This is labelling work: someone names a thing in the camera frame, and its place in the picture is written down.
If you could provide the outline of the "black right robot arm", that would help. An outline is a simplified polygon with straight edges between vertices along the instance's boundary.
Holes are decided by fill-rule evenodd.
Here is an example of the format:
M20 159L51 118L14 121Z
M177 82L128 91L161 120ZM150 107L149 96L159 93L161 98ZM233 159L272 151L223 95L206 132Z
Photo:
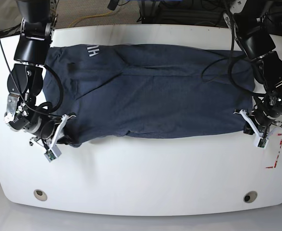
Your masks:
M5 123L11 129L24 130L41 140L48 149L56 132L61 132L63 117L55 115L63 102L64 90L59 76L46 64L52 33L57 23L55 0L19 0L21 34L14 55L16 63L9 72L9 92ZM56 105L44 102L36 105L36 97L43 89L42 72L46 69L58 86L59 99Z

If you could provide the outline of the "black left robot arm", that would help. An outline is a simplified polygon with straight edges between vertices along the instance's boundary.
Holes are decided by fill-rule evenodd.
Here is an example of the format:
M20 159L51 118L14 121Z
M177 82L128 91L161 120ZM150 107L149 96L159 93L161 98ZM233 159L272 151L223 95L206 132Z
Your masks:
M225 0L224 20L232 33L232 40L244 52L234 58L228 68L231 83L251 95L256 105L247 114L244 133L268 133L272 124L282 115L282 60L275 51L275 44L263 22L265 13L274 3L272 0ZM232 77L236 62L247 59L256 81L263 85L265 93L256 93L239 86Z

